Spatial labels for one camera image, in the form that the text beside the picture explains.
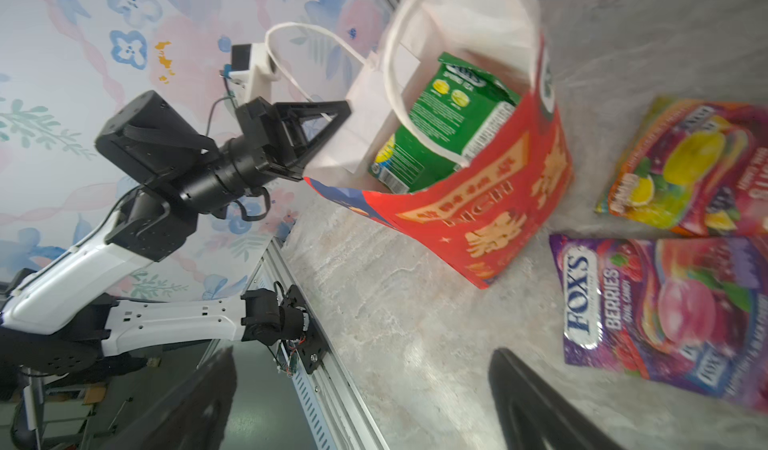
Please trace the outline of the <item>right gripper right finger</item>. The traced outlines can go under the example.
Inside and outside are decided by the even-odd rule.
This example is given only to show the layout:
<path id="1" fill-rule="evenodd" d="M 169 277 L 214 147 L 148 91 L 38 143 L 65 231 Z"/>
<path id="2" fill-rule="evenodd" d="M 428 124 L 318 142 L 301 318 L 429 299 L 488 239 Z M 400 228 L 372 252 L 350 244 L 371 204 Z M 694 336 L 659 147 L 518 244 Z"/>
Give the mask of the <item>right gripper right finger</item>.
<path id="1" fill-rule="evenodd" d="M 620 447 L 511 350 L 493 352 L 488 379 L 509 449 Z"/>

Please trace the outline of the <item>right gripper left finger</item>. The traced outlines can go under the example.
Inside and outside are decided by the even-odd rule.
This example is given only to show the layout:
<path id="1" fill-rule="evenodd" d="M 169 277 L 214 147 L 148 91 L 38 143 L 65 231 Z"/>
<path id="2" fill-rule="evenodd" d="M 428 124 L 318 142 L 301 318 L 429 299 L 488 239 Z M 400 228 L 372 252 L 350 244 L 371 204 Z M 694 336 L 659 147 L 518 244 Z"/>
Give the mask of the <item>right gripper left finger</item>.
<path id="1" fill-rule="evenodd" d="M 222 349 L 107 443 L 109 449 L 218 449 L 237 390 L 231 347 Z"/>

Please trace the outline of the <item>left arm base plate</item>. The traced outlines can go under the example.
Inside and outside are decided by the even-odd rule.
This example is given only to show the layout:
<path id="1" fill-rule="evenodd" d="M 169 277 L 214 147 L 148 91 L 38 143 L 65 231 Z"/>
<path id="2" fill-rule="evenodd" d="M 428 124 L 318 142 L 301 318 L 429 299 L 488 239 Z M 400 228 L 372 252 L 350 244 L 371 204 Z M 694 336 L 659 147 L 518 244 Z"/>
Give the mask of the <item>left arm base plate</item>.
<path id="1" fill-rule="evenodd" d="M 301 289 L 292 284 L 282 296 L 280 309 L 284 322 L 279 344 L 288 371 L 297 374 L 301 366 L 311 375 L 330 353 L 330 344 Z"/>

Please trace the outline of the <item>purple Fox's candy bag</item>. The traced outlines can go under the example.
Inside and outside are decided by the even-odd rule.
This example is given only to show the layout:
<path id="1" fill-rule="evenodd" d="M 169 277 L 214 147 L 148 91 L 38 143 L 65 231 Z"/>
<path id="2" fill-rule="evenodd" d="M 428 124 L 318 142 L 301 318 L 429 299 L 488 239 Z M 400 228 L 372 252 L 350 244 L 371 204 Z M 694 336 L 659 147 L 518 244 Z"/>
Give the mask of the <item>purple Fox's candy bag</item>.
<path id="1" fill-rule="evenodd" d="M 549 239 L 566 364 L 767 410 L 767 239 Z"/>

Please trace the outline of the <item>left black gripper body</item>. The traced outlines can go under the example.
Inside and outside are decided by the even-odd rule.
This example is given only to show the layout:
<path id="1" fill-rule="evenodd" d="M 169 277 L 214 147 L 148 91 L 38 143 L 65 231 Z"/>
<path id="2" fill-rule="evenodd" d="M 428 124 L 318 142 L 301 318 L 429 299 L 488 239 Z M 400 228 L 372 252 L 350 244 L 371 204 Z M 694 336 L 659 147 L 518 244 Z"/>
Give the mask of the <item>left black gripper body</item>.
<path id="1" fill-rule="evenodd" d="M 242 135 L 225 143 L 215 160 L 217 210 L 246 195 L 265 196 L 274 180 L 298 182 L 306 166 L 305 104 L 259 97 L 235 116 Z"/>

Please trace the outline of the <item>pink yellow Fox's candy bag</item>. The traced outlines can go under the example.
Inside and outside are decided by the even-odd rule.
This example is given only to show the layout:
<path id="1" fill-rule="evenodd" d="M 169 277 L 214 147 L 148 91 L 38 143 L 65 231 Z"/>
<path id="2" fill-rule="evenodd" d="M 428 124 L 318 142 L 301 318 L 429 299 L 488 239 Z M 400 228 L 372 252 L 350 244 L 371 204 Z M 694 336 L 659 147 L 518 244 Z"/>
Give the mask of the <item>pink yellow Fox's candy bag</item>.
<path id="1" fill-rule="evenodd" d="M 766 107 L 656 98 L 595 210 L 684 236 L 766 233 Z"/>

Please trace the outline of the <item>green snack bag small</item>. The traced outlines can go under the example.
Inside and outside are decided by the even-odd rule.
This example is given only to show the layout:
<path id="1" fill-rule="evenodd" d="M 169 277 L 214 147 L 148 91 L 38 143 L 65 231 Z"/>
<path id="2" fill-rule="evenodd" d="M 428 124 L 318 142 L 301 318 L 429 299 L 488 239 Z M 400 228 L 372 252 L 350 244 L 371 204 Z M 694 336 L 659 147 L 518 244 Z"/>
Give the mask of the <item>green snack bag small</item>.
<path id="1" fill-rule="evenodd" d="M 409 118 L 441 148 L 474 159 L 495 138 L 521 101 L 498 78 L 444 53 L 439 69 L 412 106 Z M 390 137 L 369 173 L 393 194 L 424 190 L 461 170 L 402 126 Z"/>

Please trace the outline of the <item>red pink paper bag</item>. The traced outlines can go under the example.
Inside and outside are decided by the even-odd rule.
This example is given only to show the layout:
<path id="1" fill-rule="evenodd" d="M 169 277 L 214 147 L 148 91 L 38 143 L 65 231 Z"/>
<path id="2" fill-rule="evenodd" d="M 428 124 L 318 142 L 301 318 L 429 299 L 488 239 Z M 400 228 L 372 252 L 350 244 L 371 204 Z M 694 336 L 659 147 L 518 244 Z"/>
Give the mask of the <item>red pink paper bag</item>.
<path id="1" fill-rule="evenodd" d="M 571 175 L 537 0 L 315 0 L 266 35 L 332 44 L 350 116 L 303 177 L 423 244 L 485 289 L 553 213 Z"/>

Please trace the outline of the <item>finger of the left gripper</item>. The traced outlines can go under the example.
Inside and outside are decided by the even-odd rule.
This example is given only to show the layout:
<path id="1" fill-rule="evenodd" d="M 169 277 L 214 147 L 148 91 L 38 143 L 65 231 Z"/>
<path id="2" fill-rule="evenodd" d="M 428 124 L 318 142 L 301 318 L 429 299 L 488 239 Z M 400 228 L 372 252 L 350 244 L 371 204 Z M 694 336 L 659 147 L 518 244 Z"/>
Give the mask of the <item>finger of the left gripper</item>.
<path id="1" fill-rule="evenodd" d="M 278 161 L 289 177 L 301 177 L 306 165 L 351 116 L 346 101 L 277 103 Z"/>

